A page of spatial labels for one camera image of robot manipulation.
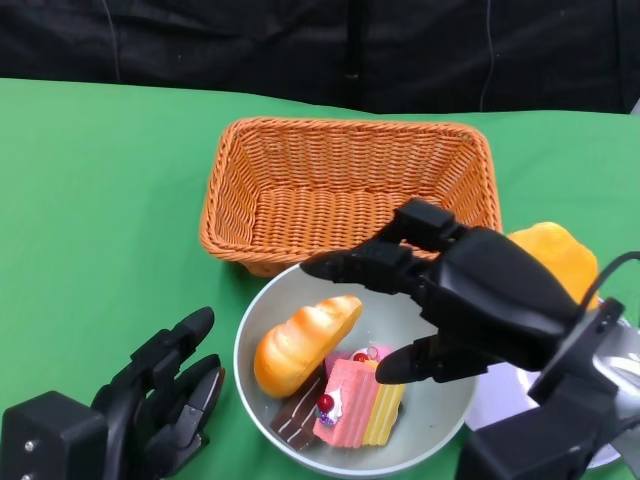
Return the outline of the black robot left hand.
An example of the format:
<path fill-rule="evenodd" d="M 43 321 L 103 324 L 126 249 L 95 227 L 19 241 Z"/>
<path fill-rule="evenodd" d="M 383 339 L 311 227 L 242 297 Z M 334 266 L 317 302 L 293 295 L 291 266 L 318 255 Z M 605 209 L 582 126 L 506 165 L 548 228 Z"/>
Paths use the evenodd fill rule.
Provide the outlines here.
<path fill-rule="evenodd" d="M 108 427 L 105 479 L 167 479 L 209 444 L 204 429 L 225 369 L 216 354 L 181 366 L 213 325 L 214 311 L 205 306 L 158 331 L 98 391 L 91 408 Z"/>

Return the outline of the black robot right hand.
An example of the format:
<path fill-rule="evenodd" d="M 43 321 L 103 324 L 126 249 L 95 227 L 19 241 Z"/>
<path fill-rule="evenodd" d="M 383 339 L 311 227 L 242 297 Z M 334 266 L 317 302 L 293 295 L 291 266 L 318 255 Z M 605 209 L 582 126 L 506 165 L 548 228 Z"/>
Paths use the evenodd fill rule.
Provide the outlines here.
<path fill-rule="evenodd" d="M 576 325 L 578 306 L 554 275 L 506 236 L 469 227 L 453 213 L 411 199 L 373 237 L 316 254 L 308 275 L 404 294 L 436 333 L 382 360 L 381 384 L 446 383 L 507 362 L 540 371 Z"/>

